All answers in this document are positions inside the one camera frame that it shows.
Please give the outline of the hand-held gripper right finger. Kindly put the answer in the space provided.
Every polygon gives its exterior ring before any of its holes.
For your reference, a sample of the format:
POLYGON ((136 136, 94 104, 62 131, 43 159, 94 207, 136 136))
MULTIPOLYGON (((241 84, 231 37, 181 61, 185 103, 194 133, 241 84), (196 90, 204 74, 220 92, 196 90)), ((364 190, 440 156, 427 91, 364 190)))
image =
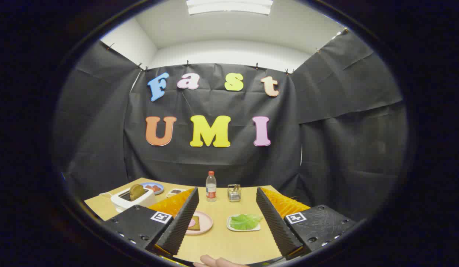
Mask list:
POLYGON ((262 187, 257 188, 256 202, 280 253, 287 260, 319 250, 357 223, 329 206, 309 207, 262 187))

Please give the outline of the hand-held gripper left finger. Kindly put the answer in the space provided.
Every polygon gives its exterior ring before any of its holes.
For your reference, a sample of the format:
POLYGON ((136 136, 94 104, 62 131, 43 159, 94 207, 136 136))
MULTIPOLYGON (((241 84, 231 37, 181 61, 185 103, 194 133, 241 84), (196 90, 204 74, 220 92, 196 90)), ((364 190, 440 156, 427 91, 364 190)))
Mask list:
POLYGON ((199 204, 194 187, 149 207, 134 205, 106 220, 103 226, 118 238, 159 256, 177 255, 199 204))

